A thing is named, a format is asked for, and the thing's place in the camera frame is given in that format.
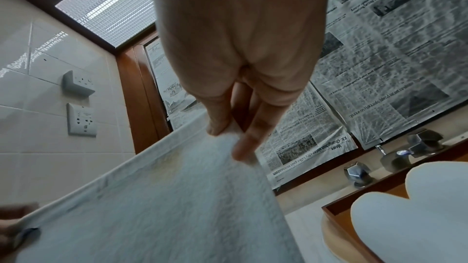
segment newspaper sheet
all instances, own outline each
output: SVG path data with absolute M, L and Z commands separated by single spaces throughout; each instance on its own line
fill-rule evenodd
M 176 73 L 164 54 L 159 39 L 156 39 L 146 47 L 146 53 L 156 79 L 159 94 L 166 107 L 168 120 L 171 120 L 189 105 L 195 103 L 196 99 L 188 94 L 180 85 Z
M 345 127 L 308 84 L 255 154 L 274 189 L 356 148 Z
M 468 0 L 329 0 L 311 78 L 364 149 L 468 99 Z
M 187 96 L 181 88 L 158 41 L 148 45 L 147 52 L 159 93 L 167 110 L 172 110 L 168 119 L 173 129 L 177 130 L 203 113 L 205 108 L 195 98 Z M 180 96 L 179 101 L 170 96 L 173 86 L 178 87 L 178 94 L 184 94 Z M 309 84 L 255 154 L 272 188 L 278 188 L 301 174 L 356 148 L 343 124 L 333 115 L 312 84 Z

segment wall socket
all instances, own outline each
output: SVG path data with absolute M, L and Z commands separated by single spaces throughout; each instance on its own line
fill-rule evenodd
M 98 129 L 93 113 L 94 108 L 67 103 L 68 134 L 96 137 Z
M 96 91 L 90 75 L 70 70 L 63 75 L 62 87 L 64 90 L 89 97 Z

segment wooden tray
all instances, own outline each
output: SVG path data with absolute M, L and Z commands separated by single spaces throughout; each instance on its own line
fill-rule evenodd
M 468 161 L 468 140 L 464 140 L 456 145 L 450 146 L 439 153 L 425 158 L 414 166 L 432 161 Z M 361 190 L 353 192 L 344 196 L 326 206 L 322 209 L 330 222 L 343 234 L 343 236 L 352 243 L 352 245 L 369 261 L 369 262 L 383 262 L 377 257 L 357 236 L 356 231 L 351 223 L 351 205 L 361 195 L 377 191 L 386 192 L 389 194 L 397 195 L 400 197 L 408 198 L 405 189 L 405 178 L 410 169 L 404 169 L 389 175 L 376 183 L 369 185 Z

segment backsplash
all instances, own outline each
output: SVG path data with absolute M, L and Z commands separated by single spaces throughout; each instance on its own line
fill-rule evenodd
M 69 70 L 96 92 L 65 94 Z M 96 138 L 68 135 L 67 103 L 94 108 Z M 0 0 L 0 204 L 48 203 L 133 155 L 115 57 L 25 0 Z

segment faucet handle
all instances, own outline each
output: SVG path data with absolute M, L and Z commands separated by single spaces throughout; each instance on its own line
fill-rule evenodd
M 369 167 L 361 162 L 355 162 L 354 164 L 345 167 L 344 171 L 346 178 L 352 181 L 354 186 L 357 188 L 367 186 L 374 181 L 374 178 L 369 175 L 371 172 Z
M 407 136 L 407 139 L 411 146 L 409 150 L 415 157 L 431 154 L 444 148 L 444 145 L 439 143 L 443 139 L 442 135 L 424 128 L 415 130 Z

